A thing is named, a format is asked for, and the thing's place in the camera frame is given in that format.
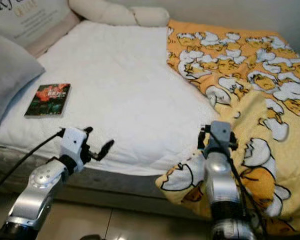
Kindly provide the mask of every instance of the tiled floor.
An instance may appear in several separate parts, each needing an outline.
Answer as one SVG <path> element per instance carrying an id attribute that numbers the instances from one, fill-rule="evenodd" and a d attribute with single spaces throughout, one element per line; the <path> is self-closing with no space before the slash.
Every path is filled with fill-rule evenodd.
<path id="1" fill-rule="evenodd" d="M 0 227 L 15 199 L 0 194 Z M 56 201 L 37 239 L 79 240 L 99 234 L 107 240 L 205 240 L 209 232 L 204 221 Z"/>

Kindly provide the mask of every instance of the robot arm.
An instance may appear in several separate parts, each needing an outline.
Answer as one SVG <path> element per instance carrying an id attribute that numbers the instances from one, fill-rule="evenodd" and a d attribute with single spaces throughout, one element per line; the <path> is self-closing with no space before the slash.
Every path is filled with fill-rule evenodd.
<path id="1" fill-rule="evenodd" d="M 53 157 L 30 175 L 28 185 L 11 208 L 0 229 L 0 240 L 35 240 L 50 212 L 52 201 L 70 175 L 81 172 L 91 160 L 101 160 L 114 144 L 106 143 L 99 154 L 89 151 L 87 140 L 92 127 L 67 128 L 59 158 Z"/>
<path id="2" fill-rule="evenodd" d="M 238 148 L 237 140 L 227 122 L 213 121 L 205 127 L 210 133 L 209 142 L 203 149 L 206 193 L 210 203 L 214 226 L 213 240 L 255 240 L 256 237 L 243 207 L 229 163 L 230 151 Z"/>

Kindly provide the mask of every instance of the gray pillow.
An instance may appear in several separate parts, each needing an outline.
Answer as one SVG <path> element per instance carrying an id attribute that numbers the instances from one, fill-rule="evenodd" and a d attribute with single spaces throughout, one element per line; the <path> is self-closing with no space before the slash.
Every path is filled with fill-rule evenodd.
<path id="1" fill-rule="evenodd" d="M 0 122 L 16 93 L 44 71 L 24 48 L 0 35 Z"/>

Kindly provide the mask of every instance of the pillow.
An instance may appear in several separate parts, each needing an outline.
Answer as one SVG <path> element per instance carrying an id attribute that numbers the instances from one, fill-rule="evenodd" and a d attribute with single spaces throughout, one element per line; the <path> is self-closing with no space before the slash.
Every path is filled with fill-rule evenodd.
<path id="1" fill-rule="evenodd" d="M 0 35 L 0 123 L 16 93 L 44 71 L 24 48 Z"/>
<path id="2" fill-rule="evenodd" d="M 79 22 L 67 0 L 0 1 L 0 35 L 35 57 Z"/>
<path id="3" fill-rule="evenodd" d="M 165 27 L 169 13 L 162 7 L 130 7 L 104 0 L 69 0 L 70 8 L 86 19 L 110 25 Z"/>

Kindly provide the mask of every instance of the white wall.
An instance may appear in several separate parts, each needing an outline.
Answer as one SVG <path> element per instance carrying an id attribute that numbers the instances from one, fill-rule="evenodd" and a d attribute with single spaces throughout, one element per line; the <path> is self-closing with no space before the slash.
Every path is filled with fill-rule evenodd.
<path id="1" fill-rule="evenodd" d="M 160 6 L 180 21 L 279 32 L 300 54 L 300 0 L 110 0 Z"/>

